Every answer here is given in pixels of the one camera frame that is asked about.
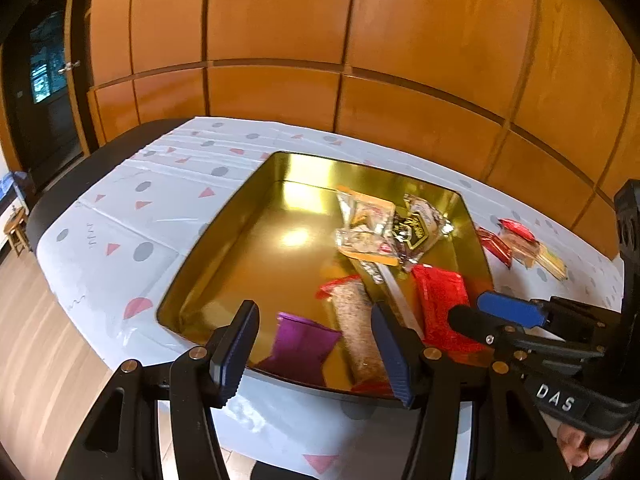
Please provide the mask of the person's right hand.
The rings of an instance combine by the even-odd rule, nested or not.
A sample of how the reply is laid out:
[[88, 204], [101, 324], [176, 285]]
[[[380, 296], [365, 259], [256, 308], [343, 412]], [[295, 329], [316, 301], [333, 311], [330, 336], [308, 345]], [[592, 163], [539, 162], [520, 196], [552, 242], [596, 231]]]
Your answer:
[[588, 460], [602, 460], [608, 451], [613, 451], [613, 456], [623, 453], [637, 429], [638, 425], [634, 424], [623, 439], [619, 434], [612, 438], [594, 439], [588, 443], [587, 436], [582, 430], [561, 424], [556, 434], [556, 442], [568, 470], [572, 470], [574, 467], [584, 466]]

